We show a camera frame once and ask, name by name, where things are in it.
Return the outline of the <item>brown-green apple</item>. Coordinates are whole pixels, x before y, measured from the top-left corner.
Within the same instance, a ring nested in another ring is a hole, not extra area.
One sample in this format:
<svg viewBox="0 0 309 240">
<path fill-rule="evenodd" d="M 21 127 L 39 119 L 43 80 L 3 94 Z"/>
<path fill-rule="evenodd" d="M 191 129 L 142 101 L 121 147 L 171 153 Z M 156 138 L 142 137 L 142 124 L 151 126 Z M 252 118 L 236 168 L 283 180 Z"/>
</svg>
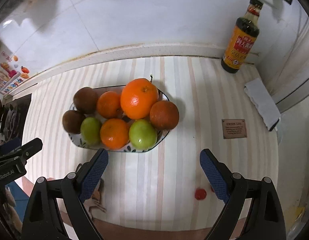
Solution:
<svg viewBox="0 0 309 240">
<path fill-rule="evenodd" d="M 76 110 L 68 110 L 62 116 L 63 128 L 71 134 L 80 134 L 81 124 L 86 116 Z"/>
</svg>

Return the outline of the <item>green apple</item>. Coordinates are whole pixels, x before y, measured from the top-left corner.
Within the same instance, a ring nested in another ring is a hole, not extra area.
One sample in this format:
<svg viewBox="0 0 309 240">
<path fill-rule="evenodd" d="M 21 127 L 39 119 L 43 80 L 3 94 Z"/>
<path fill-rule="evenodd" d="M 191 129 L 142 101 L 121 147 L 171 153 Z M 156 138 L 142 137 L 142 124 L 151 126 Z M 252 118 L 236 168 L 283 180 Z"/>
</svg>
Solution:
<svg viewBox="0 0 309 240">
<path fill-rule="evenodd" d="M 95 117 L 87 117 L 83 120 L 80 132 L 83 140 L 89 145 L 98 145 L 100 143 L 101 121 Z"/>
<path fill-rule="evenodd" d="M 129 140 L 137 150 L 148 150 L 157 142 L 157 132 L 147 120 L 139 119 L 129 129 Z"/>
</svg>

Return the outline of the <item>small orange tangerine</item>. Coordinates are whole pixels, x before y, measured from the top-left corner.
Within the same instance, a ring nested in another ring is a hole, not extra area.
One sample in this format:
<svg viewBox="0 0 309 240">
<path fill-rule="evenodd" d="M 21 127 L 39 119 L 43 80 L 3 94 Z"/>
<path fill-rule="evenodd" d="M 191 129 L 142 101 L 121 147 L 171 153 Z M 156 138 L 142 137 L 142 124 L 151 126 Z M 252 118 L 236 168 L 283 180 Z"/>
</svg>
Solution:
<svg viewBox="0 0 309 240">
<path fill-rule="evenodd" d="M 111 150 L 121 149 L 129 142 L 129 125 L 122 119 L 108 119 L 100 129 L 100 139 Z"/>
</svg>

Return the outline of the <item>dark red-orange tangerine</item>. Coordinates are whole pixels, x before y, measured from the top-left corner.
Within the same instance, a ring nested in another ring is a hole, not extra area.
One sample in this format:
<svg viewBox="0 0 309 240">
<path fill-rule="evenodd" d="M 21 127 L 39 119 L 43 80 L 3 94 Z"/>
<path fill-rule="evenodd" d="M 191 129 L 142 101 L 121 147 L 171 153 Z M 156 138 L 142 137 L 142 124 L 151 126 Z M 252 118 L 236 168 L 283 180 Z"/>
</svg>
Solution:
<svg viewBox="0 0 309 240">
<path fill-rule="evenodd" d="M 166 100 L 156 102 L 150 110 L 150 122 L 158 130 L 174 129 L 179 122 L 177 106 Z"/>
</svg>

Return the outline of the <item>black gas stove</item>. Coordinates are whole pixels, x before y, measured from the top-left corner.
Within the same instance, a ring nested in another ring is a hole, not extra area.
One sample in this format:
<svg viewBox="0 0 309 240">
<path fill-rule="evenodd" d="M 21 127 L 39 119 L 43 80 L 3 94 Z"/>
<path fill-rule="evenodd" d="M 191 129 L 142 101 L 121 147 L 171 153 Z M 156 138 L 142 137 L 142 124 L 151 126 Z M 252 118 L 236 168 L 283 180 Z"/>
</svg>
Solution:
<svg viewBox="0 0 309 240">
<path fill-rule="evenodd" d="M 2 104 L 0 99 L 0 145 L 18 138 L 22 141 L 31 94 Z"/>
</svg>

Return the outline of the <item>small red bottle cap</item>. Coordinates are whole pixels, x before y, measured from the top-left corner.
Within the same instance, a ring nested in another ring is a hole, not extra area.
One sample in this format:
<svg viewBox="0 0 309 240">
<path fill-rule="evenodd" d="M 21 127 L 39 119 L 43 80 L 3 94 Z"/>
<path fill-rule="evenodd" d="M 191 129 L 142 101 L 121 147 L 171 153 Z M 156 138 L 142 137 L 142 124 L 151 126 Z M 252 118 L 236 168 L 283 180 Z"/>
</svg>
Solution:
<svg viewBox="0 0 309 240">
<path fill-rule="evenodd" d="M 206 198 L 207 192 L 203 188 L 197 188 L 195 190 L 195 199 L 196 200 L 204 200 Z"/>
</svg>

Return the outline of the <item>brown apple on plate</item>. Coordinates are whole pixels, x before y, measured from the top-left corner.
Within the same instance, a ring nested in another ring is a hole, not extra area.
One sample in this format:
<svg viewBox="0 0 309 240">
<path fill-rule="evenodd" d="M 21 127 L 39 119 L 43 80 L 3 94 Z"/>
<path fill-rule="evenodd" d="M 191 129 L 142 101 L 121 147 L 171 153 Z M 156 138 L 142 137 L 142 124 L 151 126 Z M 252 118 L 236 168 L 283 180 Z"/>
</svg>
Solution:
<svg viewBox="0 0 309 240">
<path fill-rule="evenodd" d="M 90 87 L 79 89 L 73 98 L 76 109 L 84 114 L 93 114 L 96 110 L 98 94 Z"/>
</svg>

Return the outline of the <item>small brown card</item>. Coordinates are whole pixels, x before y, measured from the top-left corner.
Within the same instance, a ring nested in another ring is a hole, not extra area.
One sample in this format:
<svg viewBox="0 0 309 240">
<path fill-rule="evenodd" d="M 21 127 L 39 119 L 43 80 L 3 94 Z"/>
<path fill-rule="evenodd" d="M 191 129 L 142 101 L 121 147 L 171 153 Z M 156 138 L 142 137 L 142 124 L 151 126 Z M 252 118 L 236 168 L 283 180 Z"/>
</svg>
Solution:
<svg viewBox="0 0 309 240">
<path fill-rule="evenodd" d="M 244 119 L 222 119 L 224 139 L 246 138 L 247 129 Z"/>
</svg>

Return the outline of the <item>floral ceramic oval plate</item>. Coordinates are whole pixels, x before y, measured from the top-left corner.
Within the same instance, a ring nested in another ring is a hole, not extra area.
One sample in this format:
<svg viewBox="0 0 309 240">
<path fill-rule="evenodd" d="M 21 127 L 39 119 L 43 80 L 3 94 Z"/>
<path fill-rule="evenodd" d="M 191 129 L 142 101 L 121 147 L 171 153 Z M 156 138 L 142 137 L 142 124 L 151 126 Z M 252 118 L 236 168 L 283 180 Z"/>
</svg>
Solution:
<svg viewBox="0 0 309 240">
<path fill-rule="evenodd" d="M 157 129 L 150 122 L 150 115 L 131 119 L 123 110 L 118 116 L 106 119 L 97 108 L 92 114 L 82 114 L 78 134 L 69 133 L 78 147 L 111 152 L 147 152 L 165 139 L 169 130 Z"/>
</svg>

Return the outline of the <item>large orange on plate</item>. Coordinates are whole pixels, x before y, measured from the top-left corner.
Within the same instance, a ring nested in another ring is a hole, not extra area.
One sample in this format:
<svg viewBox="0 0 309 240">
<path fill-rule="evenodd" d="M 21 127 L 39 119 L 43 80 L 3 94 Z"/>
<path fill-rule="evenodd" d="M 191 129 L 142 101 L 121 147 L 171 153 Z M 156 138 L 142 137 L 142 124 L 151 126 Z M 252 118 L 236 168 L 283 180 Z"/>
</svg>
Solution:
<svg viewBox="0 0 309 240">
<path fill-rule="evenodd" d="M 138 78 L 125 85 L 120 105 L 130 119 L 137 120 L 148 116 L 158 99 L 157 87 L 146 78 Z"/>
</svg>

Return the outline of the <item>soy sauce bottle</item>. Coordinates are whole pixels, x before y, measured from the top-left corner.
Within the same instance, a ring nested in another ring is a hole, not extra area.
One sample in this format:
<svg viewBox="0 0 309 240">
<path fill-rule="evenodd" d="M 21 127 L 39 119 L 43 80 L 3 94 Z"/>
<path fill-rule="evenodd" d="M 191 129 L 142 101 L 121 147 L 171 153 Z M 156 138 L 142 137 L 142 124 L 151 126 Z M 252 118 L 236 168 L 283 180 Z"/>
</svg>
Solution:
<svg viewBox="0 0 309 240">
<path fill-rule="evenodd" d="M 244 16 L 236 20 L 232 36 L 221 59 L 221 65 L 229 73 L 236 73 L 244 63 L 259 33 L 257 22 L 263 3 L 250 0 Z"/>
</svg>

